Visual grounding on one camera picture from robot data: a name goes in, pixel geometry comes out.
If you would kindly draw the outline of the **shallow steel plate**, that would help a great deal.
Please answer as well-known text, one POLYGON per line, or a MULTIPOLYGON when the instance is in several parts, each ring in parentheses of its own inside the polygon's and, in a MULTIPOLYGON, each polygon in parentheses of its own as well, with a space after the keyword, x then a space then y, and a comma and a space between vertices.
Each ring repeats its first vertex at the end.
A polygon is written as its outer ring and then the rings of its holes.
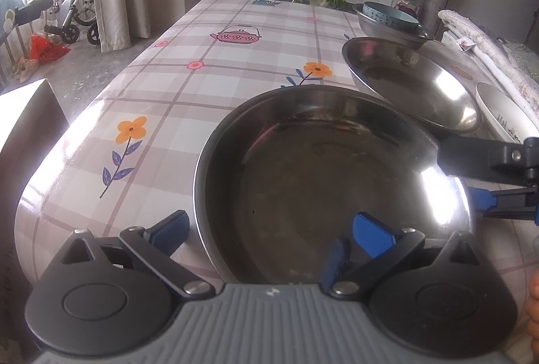
POLYGON ((195 221, 229 283, 312 283, 368 213, 446 240, 473 228, 463 183, 417 121, 342 87, 286 87, 229 113, 195 170, 195 221))

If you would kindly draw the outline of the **teal ceramic bowl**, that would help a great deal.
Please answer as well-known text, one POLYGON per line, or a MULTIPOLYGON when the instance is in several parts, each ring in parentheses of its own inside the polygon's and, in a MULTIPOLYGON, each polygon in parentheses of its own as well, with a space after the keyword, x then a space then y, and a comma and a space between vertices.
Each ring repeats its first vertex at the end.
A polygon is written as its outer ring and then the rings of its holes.
POLYGON ((419 26, 414 16, 379 2, 364 2, 363 14, 395 30, 412 32, 419 26))

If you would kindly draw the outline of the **white ceramic plate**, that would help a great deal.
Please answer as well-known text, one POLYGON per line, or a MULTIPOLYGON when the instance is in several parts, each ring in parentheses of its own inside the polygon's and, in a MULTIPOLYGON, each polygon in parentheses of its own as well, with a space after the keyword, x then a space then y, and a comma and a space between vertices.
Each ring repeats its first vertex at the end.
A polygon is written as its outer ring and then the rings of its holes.
POLYGON ((498 88, 477 84, 476 100, 490 130, 502 140, 523 144, 527 138, 538 137, 534 122, 498 88))

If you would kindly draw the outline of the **steel bowl left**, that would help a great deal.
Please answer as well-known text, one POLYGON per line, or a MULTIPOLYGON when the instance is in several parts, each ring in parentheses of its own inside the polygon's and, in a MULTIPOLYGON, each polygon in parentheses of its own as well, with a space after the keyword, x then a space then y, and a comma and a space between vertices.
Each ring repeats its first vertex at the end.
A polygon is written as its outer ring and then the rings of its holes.
POLYGON ((399 43, 354 37, 342 47, 354 81, 440 134, 480 128, 480 109, 469 90, 428 56, 399 43))

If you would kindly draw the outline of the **white folded blanket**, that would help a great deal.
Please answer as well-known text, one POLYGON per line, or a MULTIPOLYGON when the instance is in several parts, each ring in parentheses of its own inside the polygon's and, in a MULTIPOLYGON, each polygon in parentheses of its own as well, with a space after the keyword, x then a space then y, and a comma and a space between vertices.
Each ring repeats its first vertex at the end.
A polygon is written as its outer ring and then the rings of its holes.
POLYGON ((517 106, 538 126, 538 83, 509 59, 483 30, 469 18, 452 10, 441 10, 438 18, 460 38, 470 38, 472 51, 490 70, 517 106))

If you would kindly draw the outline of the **wide steel bowl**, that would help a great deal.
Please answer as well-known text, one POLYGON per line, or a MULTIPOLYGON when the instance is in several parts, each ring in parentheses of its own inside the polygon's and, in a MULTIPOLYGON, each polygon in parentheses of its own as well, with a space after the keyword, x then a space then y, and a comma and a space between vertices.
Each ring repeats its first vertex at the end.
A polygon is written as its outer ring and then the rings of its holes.
POLYGON ((434 37, 421 25, 411 33, 401 31, 366 16, 363 13, 363 4, 356 3, 352 6, 358 17, 362 31, 369 37, 382 38, 395 43, 400 43, 408 48, 418 50, 426 42, 431 42, 434 37))

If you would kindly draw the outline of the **wheelchair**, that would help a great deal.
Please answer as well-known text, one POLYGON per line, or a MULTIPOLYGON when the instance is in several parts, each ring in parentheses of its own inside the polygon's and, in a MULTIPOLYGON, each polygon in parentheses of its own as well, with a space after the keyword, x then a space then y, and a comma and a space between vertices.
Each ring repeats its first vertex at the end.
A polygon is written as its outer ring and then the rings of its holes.
POLYGON ((51 21, 45 24, 46 34, 57 35, 64 43, 73 44, 81 35, 80 26, 87 27, 87 39, 94 46, 100 45, 100 35, 95 11, 95 0, 32 0, 14 9, 14 25, 29 24, 50 12, 51 21))

